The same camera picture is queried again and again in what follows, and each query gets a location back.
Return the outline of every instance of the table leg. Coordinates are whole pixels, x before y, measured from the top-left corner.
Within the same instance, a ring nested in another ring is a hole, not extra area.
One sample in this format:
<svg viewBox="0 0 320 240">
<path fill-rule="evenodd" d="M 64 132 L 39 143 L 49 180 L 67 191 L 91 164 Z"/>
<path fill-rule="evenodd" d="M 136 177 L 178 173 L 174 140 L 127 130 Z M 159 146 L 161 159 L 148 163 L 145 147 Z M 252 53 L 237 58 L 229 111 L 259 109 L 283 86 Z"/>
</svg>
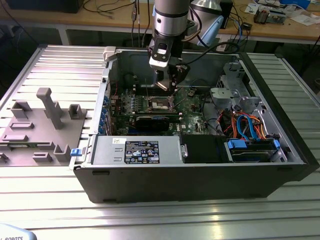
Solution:
<svg viewBox="0 0 320 240">
<path fill-rule="evenodd" d="M 9 25 L 0 25 L 1 30 L 4 31 L 4 34 L 6 34 L 9 38 L 13 38 L 15 36 L 14 32 L 12 31 L 11 26 Z"/>
<path fill-rule="evenodd" d="M 62 45 L 71 45 L 66 27 L 64 25 L 59 25 L 56 27 L 56 29 L 59 31 Z"/>
</svg>

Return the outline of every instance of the white sticker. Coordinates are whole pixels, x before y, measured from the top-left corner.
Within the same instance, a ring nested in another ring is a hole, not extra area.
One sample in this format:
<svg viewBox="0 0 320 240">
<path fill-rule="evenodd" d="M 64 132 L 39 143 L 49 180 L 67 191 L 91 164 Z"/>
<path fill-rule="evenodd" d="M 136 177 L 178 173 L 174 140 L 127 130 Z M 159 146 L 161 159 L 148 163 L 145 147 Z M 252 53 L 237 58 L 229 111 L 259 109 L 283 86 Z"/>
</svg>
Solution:
<svg viewBox="0 0 320 240">
<path fill-rule="evenodd" d="M 126 144 L 126 138 L 112 138 L 112 144 Z"/>
</svg>

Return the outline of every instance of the workbench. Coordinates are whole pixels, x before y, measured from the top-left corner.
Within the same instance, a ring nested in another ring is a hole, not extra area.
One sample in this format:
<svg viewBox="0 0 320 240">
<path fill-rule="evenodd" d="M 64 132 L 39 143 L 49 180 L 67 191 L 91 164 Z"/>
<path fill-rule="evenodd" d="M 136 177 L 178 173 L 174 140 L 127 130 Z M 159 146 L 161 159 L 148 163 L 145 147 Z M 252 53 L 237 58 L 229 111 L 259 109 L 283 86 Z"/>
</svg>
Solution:
<svg viewBox="0 0 320 240">
<path fill-rule="evenodd" d="M 250 0 L 235 0 L 235 7 L 244 22 L 252 24 L 249 40 L 263 42 L 314 44 L 320 32 L 320 24 L 305 26 L 291 19 L 286 19 L 284 25 L 281 24 L 256 24 L 253 21 L 253 14 L 244 13 L 245 5 L 251 3 Z M 108 3 L 108 0 L 97 0 L 97 4 Z M 110 8 L 116 8 L 129 4 L 130 0 L 120 0 Z M 126 6 L 113 11 L 113 19 L 100 15 L 96 12 L 89 12 L 83 8 L 78 13 L 62 13 L 30 10 L 11 10 L 7 4 L 6 9 L 22 25 L 26 27 L 52 28 L 57 29 L 63 45 L 71 45 L 67 30 L 86 30 L 102 32 L 125 32 L 130 33 L 132 27 L 131 12 L 132 6 Z M 86 7 L 95 11 L 95 1 L 90 1 Z M 148 25 L 148 9 L 146 3 L 140 3 L 140 32 L 143 33 Z M 308 10 L 320 11 L 320 6 L 310 4 Z M 150 12 L 153 12 L 153 4 L 150 4 Z M 0 25 L 17 25 L 0 8 Z M 153 20 L 147 33 L 152 33 Z M 134 33 L 138 32 L 138 23 L 135 23 Z M 233 38 L 237 34 L 237 29 L 231 20 L 228 21 L 226 29 L 220 29 L 218 38 L 224 42 Z"/>
<path fill-rule="evenodd" d="M 61 108 L 75 103 L 87 109 L 79 147 L 87 145 L 105 68 L 103 51 L 90 46 L 38 48 L 0 101 L 0 133 L 13 117 L 15 101 L 43 108 L 36 92 L 45 87 Z M 274 55 L 249 56 L 319 161 L 320 129 L 315 123 L 320 110 L 307 99 L 311 90 L 298 76 L 289 78 L 289 67 Z M 303 124 L 306 116 L 310 124 Z M 301 182 L 286 183 L 268 198 L 95 204 L 68 166 L 0 167 L 0 199 L 1 222 L 29 229 L 38 240 L 320 238 L 320 169 Z"/>
</svg>

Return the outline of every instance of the floor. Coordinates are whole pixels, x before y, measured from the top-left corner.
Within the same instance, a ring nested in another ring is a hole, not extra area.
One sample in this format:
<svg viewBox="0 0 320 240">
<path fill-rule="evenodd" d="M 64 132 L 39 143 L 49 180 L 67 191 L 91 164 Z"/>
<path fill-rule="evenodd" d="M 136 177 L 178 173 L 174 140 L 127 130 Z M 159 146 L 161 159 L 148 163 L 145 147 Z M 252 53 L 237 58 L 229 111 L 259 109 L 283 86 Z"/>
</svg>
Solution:
<svg viewBox="0 0 320 240">
<path fill-rule="evenodd" d="M 8 38 L 0 31 L 0 36 L 2 36 L 0 39 L 0 96 L 3 96 L 37 47 L 21 28 L 17 27 L 15 31 L 14 38 Z M 40 44 L 61 44 L 58 31 L 55 29 L 26 28 L 26 31 Z M 97 31 L 69 30 L 68 34 L 73 45 L 131 47 L 129 33 L 102 32 L 98 34 Z M 255 51 L 256 53 L 282 54 L 297 72 L 301 69 L 305 59 L 308 58 L 309 49 L 310 46 L 302 44 L 285 43 L 281 45 L 270 42 L 259 42 L 257 44 L 255 41 L 248 41 L 241 48 L 242 51 L 249 53 Z M 314 80 L 320 77 L 319 66 L 320 56 L 317 56 L 302 76 L 316 93 L 319 90 L 314 85 Z"/>
</svg>

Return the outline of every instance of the wire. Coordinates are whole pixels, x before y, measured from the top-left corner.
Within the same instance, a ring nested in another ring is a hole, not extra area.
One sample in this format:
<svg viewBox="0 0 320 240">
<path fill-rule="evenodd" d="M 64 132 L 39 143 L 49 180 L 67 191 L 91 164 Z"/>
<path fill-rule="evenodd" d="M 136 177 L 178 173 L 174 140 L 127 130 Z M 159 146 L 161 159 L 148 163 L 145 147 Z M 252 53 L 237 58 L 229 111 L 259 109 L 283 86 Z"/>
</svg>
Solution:
<svg viewBox="0 0 320 240">
<path fill-rule="evenodd" d="M 189 87 L 193 87 L 193 84 L 194 84 L 196 81 L 202 81 L 202 82 L 206 83 L 206 85 L 207 85 L 208 87 L 211 87 L 210 84 L 209 84 L 209 82 L 208 82 L 207 80 L 203 79 L 203 78 L 196 78 L 196 79 L 194 79 L 194 80 L 189 84 Z"/>
<path fill-rule="evenodd" d="M 20 42 L 20 37 L 21 37 L 21 34 L 23 33 L 24 31 L 21 31 L 19 33 L 19 36 L 18 36 L 18 40 L 16 41 L 16 51 L 17 53 L 20 55 L 20 52 L 19 52 L 19 42 Z"/>
<path fill-rule="evenodd" d="M 256 134 L 255 131 L 254 131 L 253 123 L 252 123 L 252 121 L 251 121 L 251 118 L 250 118 L 247 114 L 246 114 L 246 115 L 244 115 L 244 114 L 243 114 L 243 115 L 240 115 L 240 116 L 238 117 L 238 119 L 236 120 L 236 128 L 237 128 L 239 134 L 240 134 L 241 136 L 243 136 L 247 141 L 249 141 L 249 138 L 242 133 L 241 128 L 240 128 L 240 121 L 241 121 L 242 118 L 247 118 L 247 119 L 248 119 L 249 129 L 250 129 L 251 136 L 252 136 L 254 139 L 257 139 L 258 136 L 257 136 L 257 134 Z"/>
<path fill-rule="evenodd" d="M 132 21 L 132 27 L 131 27 L 131 43 L 132 47 L 134 48 L 134 27 L 135 27 L 135 21 Z"/>
<path fill-rule="evenodd" d="M 199 28 L 202 29 L 202 21 L 199 17 L 199 15 L 197 14 L 197 12 L 191 7 L 190 8 L 191 11 L 190 11 L 190 15 L 191 15 L 191 19 L 194 21 L 195 18 L 194 18 L 194 15 L 196 16 L 196 18 L 198 19 L 198 22 L 199 22 Z M 207 44 L 205 44 L 205 42 L 201 39 L 201 37 L 199 35 L 196 36 L 199 40 L 199 42 L 205 47 L 205 48 L 209 48 L 209 46 Z"/>
<path fill-rule="evenodd" d="M 203 100 L 203 103 L 202 103 L 202 106 L 201 106 L 201 112 L 202 112 L 203 120 L 204 120 L 204 122 L 206 122 L 206 124 L 207 124 L 211 129 L 213 129 L 217 134 L 223 136 L 223 134 L 221 134 L 221 132 L 220 132 L 219 130 L 217 130 L 214 126 L 212 126 L 212 125 L 208 122 L 208 121 L 210 121 L 210 120 L 213 120 L 213 118 L 210 118 L 210 119 L 206 120 L 206 117 L 205 117 L 205 104 L 206 104 L 206 100 L 207 100 L 207 98 L 209 97 L 209 95 L 210 95 L 210 92 L 208 92 L 208 93 L 205 95 L 204 100 Z"/>
<path fill-rule="evenodd" d="M 113 99 L 115 99 L 115 96 L 117 95 L 117 91 L 118 91 L 118 82 L 116 81 L 115 82 L 115 93 L 114 93 L 114 95 L 113 95 Z"/>
<path fill-rule="evenodd" d="M 320 40 L 320 35 L 317 38 L 317 40 L 315 41 L 313 47 L 311 48 L 310 54 L 309 54 L 307 60 L 304 61 L 304 64 L 302 65 L 302 67 L 300 69 L 300 72 L 299 72 L 300 76 L 302 76 L 305 73 L 305 71 L 310 66 L 310 64 L 311 64 L 312 60 L 314 59 L 314 57 L 316 57 L 319 54 L 320 47 L 318 47 L 318 49 L 316 49 L 316 46 L 317 46 L 317 43 L 319 42 L 319 40 Z"/>
<path fill-rule="evenodd" d="M 215 50 L 216 47 L 221 46 L 221 45 L 232 45 L 234 47 L 236 47 L 236 50 L 234 51 L 217 51 Z M 240 47 L 238 44 L 234 43 L 234 42 L 227 42 L 227 41 L 223 41 L 223 42 L 219 42 L 211 47 L 209 47 L 207 50 L 205 50 L 203 53 L 201 53 L 199 56 L 197 56 L 195 59 L 189 61 L 189 62 L 185 62 L 182 63 L 183 65 L 189 65 L 194 63 L 195 61 L 199 60 L 200 58 L 202 58 L 204 55 L 206 55 L 208 52 L 212 51 L 214 53 L 217 54 L 223 54 L 223 55 L 229 55 L 229 54 L 235 54 L 239 51 Z"/>
<path fill-rule="evenodd" d="M 39 43 L 25 30 L 25 28 L 8 12 L 8 10 L 5 8 L 5 5 L 2 0 L 0 0 L 0 3 L 2 5 L 3 10 L 8 14 L 8 16 L 20 27 L 23 29 L 23 31 L 34 41 L 36 45 L 39 45 Z"/>
<path fill-rule="evenodd" d="M 202 21 L 201 21 L 199 15 L 196 13 L 196 11 L 192 7 L 189 7 L 189 9 L 190 9 L 190 13 L 191 13 L 192 19 L 193 19 L 193 14 L 198 19 L 199 29 L 194 34 L 192 34 L 190 37 L 188 37 L 186 39 L 182 39 L 181 41 L 184 42 L 184 43 L 191 41 L 192 39 L 194 39 L 197 36 L 198 36 L 198 38 L 200 38 L 199 34 L 201 33 L 201 30 L 202 30 Z"/>
<path fill-rule="evenodd" d="M 144 34 L 142 36 L 142 43 L 141 43 L 141 47 L 143 48 L 145 45 L 145 37 L 147 34 L 147 31 L 150 27 L 150 0 L 147 0 L 147 7 L 148 7 L 148 26 L 146 27 L 146 29 L 144 30 Z"/>
<path fill-rule="evenodd" d="M 107 6 L 107 5 L 117 4 L 119 1 L 120 1 L 120 0 L 116 0 L 115 2 L 105 3 L 105 4 L 102 4 L 102 5 L 100 5 L 100 6 L 98 6 L 97 0 L 94 0 L 94 3 L 95 3 L 95 7 L 96 7 L 96 10 L 97 10 L 97 11 L 98 11 L 98 10 L 99 10 L 99 11 L 103 11 L 103 10 L 101 9 L 101 7 Z M 110 14 L 113 14 L 113 12 L 112 12 L 112 11 L 109 11 L 108 13 L 109 13 L 109 14 L 105 14 L 105 12 L 98 12 L 98 14 L 100 14 L 100 15 L 102 15 L 102 16 L 105 16 L 105 17 L 107 17 L 107 18 L 113 19 L 113 17 L 110 15 Z"/>
<path fill-rule="evenodd" d="M 238 39 L 238 42 L 237 43 L 239 43 L 240 42 L 240 40 L 241 40 L 241 37 L 242 37 L 242 28 L 241 28 L 241 26 L 240 26 L 240 23 L 236 20 L 236 19 L 234 19 L 234 18 L 230 18 L 231 20 L 233 20 L 234 22 L 236 22 L 237 24 L 238 24 L 238 32 L 239 32 L 239 39 Z"/>
<path fill-rule="evenodd" d="M 111 12 L 111 11 L 113 11 L 113 10 L 117 10 L 117 9 L 124 8 L 124 7 L 127 7 L 127 6 L 130 6 L 130 5 L 133 5 L 133 4 L 134 4 L 134 2 L 132 2 L 132 3 L 129 3 L 129 4 L 126 4 L 126 5 L 122 5 L 122 6 L 115 7 L 115 8 L 113 8 L 113 9 L 108 9 L 108 10 L 103 10 L 103 11 L 102 11 L 102 10 L 101 10 L 101 11 L 94 11 L 94 10 L 91 10 L 91 9 L 86 8 L 86 4 L 89 3 L 89 2 L 91 2 L 91 1 L 92 1 L 92 0 L 87 0 L 86 2 L 83 3 L 83 9 L 85 9 L 85 10 L 91 12 L 91 13 L 107 13 L 107 12 Z"/>
<path fill-rule="evenodd" d="M 267 139 L 267 138 L 265 137 L 264 127 L 262 126 L 262 124 L 261 124 L 260 126 L 261 126 L 261 136 L 262 136 L 262 138 L 263 138 L 263 139 Z"/>
<path fill-rule="evenodd" d="M 140 2 L 137 0 L 138 6 L 138 48 L 140 48 Z"/>
</svg>

